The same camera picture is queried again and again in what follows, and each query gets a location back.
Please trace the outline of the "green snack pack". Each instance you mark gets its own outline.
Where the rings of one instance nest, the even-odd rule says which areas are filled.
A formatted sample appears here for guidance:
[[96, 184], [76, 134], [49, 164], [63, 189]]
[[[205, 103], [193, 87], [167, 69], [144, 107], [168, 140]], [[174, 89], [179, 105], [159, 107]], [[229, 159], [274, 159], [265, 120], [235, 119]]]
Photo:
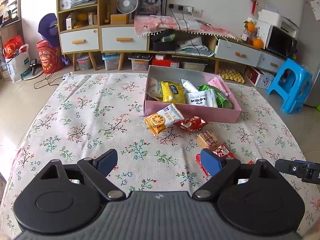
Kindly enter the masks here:
[[228, 96], [224, 95], [221, 90], [208, 84], [203, 84], [199, 86], [199, 91], [209, 90], [209, 89], [212, 89], [214, 91], [215, 100], [219, 108], [233, 109], [233, 104], [228, 99]]

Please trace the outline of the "orange lotus chip bag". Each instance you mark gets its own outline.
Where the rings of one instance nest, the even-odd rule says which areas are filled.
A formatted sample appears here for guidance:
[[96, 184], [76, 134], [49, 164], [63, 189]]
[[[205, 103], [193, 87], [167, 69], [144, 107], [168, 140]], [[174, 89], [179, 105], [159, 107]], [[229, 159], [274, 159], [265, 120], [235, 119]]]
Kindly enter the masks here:
[[153, 135], [159, 135], [159, 133], [163, 132], [165, 129], [183, 120], [184, 116], [176, 108], [174, 103], [144, 118], [145, 124]]

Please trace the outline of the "pink wafer snack pack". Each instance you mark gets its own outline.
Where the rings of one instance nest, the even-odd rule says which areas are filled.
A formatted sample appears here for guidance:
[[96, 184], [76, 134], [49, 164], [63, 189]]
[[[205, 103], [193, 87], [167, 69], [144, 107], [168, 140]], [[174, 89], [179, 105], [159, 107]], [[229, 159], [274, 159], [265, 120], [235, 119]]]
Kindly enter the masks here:
[[221, 93], [228, 97], [231, 95], [231, 91], [229, 89], [229, 87], [227, 86], [227, 84], [224, 82], [224, 80], [222, 79], [221, 76], [216, 75], [214, 78], [212, 78], [211, 80], [209, 80], [207, 82], [208, 85], [214, 86], [215, 88], [219, 89], [221, 91]]

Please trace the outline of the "red white candy pack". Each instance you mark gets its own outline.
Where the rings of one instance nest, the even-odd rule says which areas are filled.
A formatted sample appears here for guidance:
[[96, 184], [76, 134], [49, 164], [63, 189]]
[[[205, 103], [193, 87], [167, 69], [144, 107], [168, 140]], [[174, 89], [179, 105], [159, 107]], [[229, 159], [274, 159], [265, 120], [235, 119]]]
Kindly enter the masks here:
[[196, 162], [208, 178], [214, 176], [226, 165], [227, 158], [235, 159], [236, 156], [228, 149], [225, 144], [221, 144], [217, 149], [211, 151], [209, 149], [202, 149], [196, 155]]

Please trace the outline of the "white snack pack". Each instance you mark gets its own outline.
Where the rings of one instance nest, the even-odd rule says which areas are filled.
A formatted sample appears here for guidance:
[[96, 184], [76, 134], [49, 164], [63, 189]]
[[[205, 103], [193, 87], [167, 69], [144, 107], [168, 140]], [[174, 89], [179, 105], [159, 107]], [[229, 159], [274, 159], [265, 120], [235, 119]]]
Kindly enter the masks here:
[[189, 105], [218, 107], [215, 100], [215, 94], [212, 89], [188, 93], [186, 95], [186, 100]]

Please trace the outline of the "pink cardboard box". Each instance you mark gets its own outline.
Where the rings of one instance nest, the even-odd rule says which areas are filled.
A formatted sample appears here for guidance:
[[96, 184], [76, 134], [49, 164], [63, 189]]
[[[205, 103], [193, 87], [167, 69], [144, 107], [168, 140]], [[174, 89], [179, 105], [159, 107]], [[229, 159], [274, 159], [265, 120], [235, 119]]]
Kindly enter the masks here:
[[231, 89], [215, 74], [194, 70], [149, 66], [144, 114], [151, 115], [174, 104], [185, 118], [234, 124], [242, 109]]

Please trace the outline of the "yellow snack bag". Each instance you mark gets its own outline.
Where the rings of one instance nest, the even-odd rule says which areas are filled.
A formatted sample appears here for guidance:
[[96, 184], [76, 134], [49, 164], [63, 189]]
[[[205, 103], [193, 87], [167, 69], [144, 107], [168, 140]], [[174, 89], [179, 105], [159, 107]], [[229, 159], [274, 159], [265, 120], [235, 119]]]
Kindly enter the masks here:
[[174, 82], [161, 81], [162, 101], [185, 104], [184, 87]]

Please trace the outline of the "yellow egg tray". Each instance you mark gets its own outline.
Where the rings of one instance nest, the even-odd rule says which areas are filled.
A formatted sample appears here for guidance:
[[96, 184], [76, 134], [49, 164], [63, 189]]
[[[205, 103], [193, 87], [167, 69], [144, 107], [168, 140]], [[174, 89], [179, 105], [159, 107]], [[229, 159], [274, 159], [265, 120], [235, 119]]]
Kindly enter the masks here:
[[231, 80], [238, 83], [245, 83], [244, 78], [240, 74], [240, 72], [234, 70], [234, 69], [220, 69], [218, 70], [218, 74], [224, 79], [224, 80]]

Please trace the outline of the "red printed bag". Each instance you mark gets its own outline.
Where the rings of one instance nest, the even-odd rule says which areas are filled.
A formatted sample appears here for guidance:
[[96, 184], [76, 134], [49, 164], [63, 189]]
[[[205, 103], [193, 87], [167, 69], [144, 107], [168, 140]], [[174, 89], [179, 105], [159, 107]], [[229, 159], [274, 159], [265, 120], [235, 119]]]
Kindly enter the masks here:
[[46, 40], [37, 42], [36, 46], [44, 74], [53, 74], [63, 68], [60, 47], [52, 47]]

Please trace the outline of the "red box under cabinet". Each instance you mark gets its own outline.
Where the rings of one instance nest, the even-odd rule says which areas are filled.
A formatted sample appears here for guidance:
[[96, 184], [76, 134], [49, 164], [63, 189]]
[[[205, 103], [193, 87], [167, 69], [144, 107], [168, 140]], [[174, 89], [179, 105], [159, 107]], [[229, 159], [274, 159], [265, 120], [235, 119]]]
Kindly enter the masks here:
[[180, 63], [176, 60], [173, 60], [168, 55], [156, 54], [153, 56], [151, 60], [151, 64], [153, 66], [161, 66], [161, 67], [171, 67], [171, 68], [179, 68]]

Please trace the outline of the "white microwave oven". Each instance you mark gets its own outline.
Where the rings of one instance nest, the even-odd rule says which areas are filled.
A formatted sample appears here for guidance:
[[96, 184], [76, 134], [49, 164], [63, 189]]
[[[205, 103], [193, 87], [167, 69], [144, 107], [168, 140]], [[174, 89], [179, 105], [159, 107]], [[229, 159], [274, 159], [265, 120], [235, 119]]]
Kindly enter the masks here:
[[263, 41], [263, 49], [278, 56], [292, 59], [297, 40], [289, 33], [263, 21], [256, 21], [257, 38]]

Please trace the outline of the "purple hat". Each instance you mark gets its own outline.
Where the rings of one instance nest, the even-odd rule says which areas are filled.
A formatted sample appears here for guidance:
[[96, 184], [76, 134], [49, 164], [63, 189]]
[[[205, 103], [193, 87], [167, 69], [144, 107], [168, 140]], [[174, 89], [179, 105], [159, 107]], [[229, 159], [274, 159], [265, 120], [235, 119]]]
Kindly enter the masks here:
[[54, 13], [49, 13], [43, 16], [39, 22], [38, 33], [44, 40], [49, 42], [53, 48], [60, 45], [57, 17]]

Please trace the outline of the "pink floral cloth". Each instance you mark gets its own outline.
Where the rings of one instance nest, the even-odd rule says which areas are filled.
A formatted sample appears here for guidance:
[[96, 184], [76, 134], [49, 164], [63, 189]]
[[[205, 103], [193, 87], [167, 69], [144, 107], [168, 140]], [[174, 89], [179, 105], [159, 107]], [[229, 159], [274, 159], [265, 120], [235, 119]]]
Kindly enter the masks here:
[[167, 29], [185, 31], [193, 34], [212, 35], [239, 40], [230, 31], [195, 20], [174, 18], [170, 16], [136, 15], [134, 28], [138, 36], [159, 33]]

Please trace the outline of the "grey refrigerator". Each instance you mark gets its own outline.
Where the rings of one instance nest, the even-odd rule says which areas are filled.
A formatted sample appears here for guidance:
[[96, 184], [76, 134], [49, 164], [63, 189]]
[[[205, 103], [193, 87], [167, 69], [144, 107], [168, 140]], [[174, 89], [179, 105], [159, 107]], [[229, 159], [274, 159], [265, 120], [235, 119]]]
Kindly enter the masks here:
[[305, 104], [319, 105], [319, 0], [304, 0], [298, 37], [298, 62], [312, 74], [311, 89]]

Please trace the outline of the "small white fan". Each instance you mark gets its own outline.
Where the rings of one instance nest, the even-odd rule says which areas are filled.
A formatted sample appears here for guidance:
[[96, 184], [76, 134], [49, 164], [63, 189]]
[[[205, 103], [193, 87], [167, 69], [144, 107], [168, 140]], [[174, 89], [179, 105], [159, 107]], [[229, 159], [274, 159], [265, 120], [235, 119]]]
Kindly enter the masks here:
[[122, 14], [131, 14], [137, 7], [138, 0], [117, 0], [117, 9]]

